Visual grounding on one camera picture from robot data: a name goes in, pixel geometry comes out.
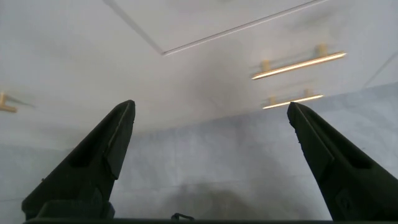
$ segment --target black plastic part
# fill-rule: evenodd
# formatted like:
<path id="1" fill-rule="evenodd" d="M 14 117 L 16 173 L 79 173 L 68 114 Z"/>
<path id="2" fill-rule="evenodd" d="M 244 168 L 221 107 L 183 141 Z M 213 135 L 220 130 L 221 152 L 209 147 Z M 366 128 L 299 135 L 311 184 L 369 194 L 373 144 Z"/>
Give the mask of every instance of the black plastic part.
<path id="1" fill-rule="evenodd" d="M 117 105 L 25 198 L 22 211 L 26 220 L 37 217 L 47 202 L 59 208 L 97 203 L 111 211 L 113 208 L 107 202 L 114 180 L 119 177 L 122 168 L 135 114 L 132 100 Z M 51 210 L 54 217 L 54 210 L 45 209 L 45 214 Z M 65 213 L 67 211 L 60 210 L 60 214 Z"/>
<path id="2" fill-rule="evenodd" d="M 310 108 L 287 111 L 334 221 L 398 220 L 398 180 Z"/>

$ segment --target gray tile wall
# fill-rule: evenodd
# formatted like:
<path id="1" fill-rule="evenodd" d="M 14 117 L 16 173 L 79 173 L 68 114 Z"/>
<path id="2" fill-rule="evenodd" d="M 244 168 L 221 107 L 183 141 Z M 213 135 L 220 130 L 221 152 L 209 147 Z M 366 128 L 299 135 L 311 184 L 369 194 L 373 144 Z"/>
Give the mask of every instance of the gray tile wall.
<path id="1" fill-rule="evenodd" d="M 62 161 L 67 151 L 0 144 L 0 220 L 23 223 L 23 199 Z"/>
<path id="2" fill-rule="evenodd" d="M 398 176 L 398 83 L 306 105 Z M 286 109 L 133 136 L 116 217 L 329 220 Z M 22 199 L 65 156 L 0 145 L 0 220 L 21 223 Z"/>

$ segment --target wall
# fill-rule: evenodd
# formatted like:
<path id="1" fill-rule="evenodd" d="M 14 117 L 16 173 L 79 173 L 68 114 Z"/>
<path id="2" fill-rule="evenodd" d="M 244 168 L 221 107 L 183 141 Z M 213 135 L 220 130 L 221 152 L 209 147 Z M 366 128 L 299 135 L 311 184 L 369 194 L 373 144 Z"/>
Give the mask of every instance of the wall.
<path id="1" fill-rule="evenodd" d="M 0 220 L 23 223 L 23 199 L 62 161 L 68 151 L 0 144 Z"/>
<path id="2" fill-rule="evenodd" d="M 306 103 L 398 175 L 398 83 Z M 286 107 L 133 136 L 111 202 L 117 217 L 327 220 Z M 66 151 L 0 144 L 0 220 Z"/>

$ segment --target gold mounting bracket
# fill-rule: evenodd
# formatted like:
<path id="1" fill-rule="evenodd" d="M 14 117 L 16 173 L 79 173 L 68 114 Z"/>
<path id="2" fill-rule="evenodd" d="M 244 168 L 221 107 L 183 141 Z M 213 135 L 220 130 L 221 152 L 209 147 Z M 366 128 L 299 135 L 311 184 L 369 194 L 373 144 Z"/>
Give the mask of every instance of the gold mounting bracket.
<path id="1" fill-rule="evenodd" d="M 0 93 L 0 111 L 16 113 L 17 108 L 13 106 L 7 106 L 6 101 L 7 101 L 7 95 L 5 93 Z"/>

